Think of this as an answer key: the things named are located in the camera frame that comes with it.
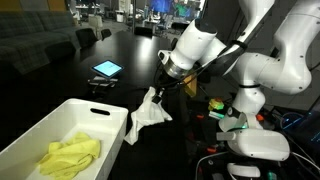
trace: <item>couch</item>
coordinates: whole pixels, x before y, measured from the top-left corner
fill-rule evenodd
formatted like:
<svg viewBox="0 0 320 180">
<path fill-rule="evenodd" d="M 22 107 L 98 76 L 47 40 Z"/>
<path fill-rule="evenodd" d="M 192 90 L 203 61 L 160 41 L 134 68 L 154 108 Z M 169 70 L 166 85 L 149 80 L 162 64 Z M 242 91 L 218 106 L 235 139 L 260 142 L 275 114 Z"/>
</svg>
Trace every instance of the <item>couch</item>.
<svg viewBox="0 0 320 180">
<path fill-rule="evenodd" d="M 26 74 L 49 63 L 47 46 L 71 41 L 79 48 L 75 31 L 81 28 L 69 11 L 0 12 L 0 61 Z"/>
</svg>

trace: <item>yellow cloth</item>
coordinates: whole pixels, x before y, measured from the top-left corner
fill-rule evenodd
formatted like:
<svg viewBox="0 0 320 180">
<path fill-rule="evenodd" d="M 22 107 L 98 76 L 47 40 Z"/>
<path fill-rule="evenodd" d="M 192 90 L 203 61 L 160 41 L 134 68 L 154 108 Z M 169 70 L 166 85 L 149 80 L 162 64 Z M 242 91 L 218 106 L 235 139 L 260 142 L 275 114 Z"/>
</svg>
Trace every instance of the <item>yellow cloth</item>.
<svg viewBox="0 0 320 180">
<path fill-rule="evenodd" d="M 48 154 L 38 162 L 40 173 L 53 176 L 55 180 L 69 180 L 87 168 L 99 154 L 100 141 L 78 132 L 66 143 L 50 143 Z"/>
</svg>

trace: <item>black table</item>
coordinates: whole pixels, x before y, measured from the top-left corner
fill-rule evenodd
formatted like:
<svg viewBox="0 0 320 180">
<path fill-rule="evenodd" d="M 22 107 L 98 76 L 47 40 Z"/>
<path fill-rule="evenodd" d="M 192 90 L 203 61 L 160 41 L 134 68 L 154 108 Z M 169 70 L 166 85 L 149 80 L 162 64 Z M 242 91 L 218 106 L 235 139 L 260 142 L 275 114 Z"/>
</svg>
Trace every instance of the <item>black table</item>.
<svg viewBox="0 0 320 180">
<path fill-rule="evenodd" d="M 119 32 L 78 50 L 70 59 L 51 63 L 2 86 L 1 150 L 69 98 L 121 106 L 130 112 L 136 110 L 153 85 L 158 51 L 169 47 L 167 39 Z M 92 94 L 87 80 L 95 73 L 90 67 L 107 59 L 124 66 L 119 82 L 114 88 Z M 123 143 L 109 179 L 191 178 L 177 98 L 166 94 L 163 99 L 163 107 L 173 121 L 144 127 L 134 146 Z M 127 132 L 130 127 L 129 115 Z"/>
</svg>

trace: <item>white towel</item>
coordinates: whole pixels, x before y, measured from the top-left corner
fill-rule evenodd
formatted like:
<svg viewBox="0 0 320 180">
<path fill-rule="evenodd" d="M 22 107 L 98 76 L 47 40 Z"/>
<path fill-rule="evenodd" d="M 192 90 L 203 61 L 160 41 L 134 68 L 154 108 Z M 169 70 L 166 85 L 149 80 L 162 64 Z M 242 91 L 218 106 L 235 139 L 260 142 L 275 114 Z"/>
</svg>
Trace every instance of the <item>white towel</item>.
<svg viewBox="0 0 320 180">
<path fill-rule="evenodd" d="M 141 106 L 131 113 L 132 127 L 124 138 L 124 140 L 131 145 L 137 142 L 139 131 L 143 126 L 161 123 L 165 120 L 172 120 L 171 116 L 161 107 L 161 101 L 158 104 L 152 102 L 155 94 L 155 89 L 150 87 L 143 98 Z"/>
</svg>

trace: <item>robotic arm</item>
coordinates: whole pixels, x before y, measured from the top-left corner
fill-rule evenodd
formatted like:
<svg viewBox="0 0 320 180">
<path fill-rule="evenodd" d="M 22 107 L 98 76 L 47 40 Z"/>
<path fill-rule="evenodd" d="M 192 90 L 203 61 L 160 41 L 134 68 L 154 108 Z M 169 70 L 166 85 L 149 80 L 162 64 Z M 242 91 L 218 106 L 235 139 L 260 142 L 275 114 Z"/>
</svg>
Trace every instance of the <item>robotic arm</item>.
<svg viewBox="0 0 320 180">
<path fill-rule="evenodd" d="M 280 51 L 277 57 L 245 53 L 246 45 L 258 33 L 274 0 L 239 0 L 239 3 L 248 26 L 232 45 L 227 46 L 217 39 L 217 31 L 208 22 L 195 20 L 172 52 L 159 51 L 164 65 L 160 79 L 169 82 L 166 84 L 182 80 L 196 62 L 213 75 L 225 75 L 236 67 L 240 89 L 232 107 L 219 122 L 223 132 L 218 133 L 217 138 L 227 141 L 231 150 L 239 155 L 283 161 L 290 153 L 285 137 L 263 130 L 255 118 L 265 103 L 259 86 L 288 94 L 308 87 L 311 75 L 305 55 L 320 30 L 320 1 L 298 0 L 274 36 L 275 46 Z"/>
</svg>

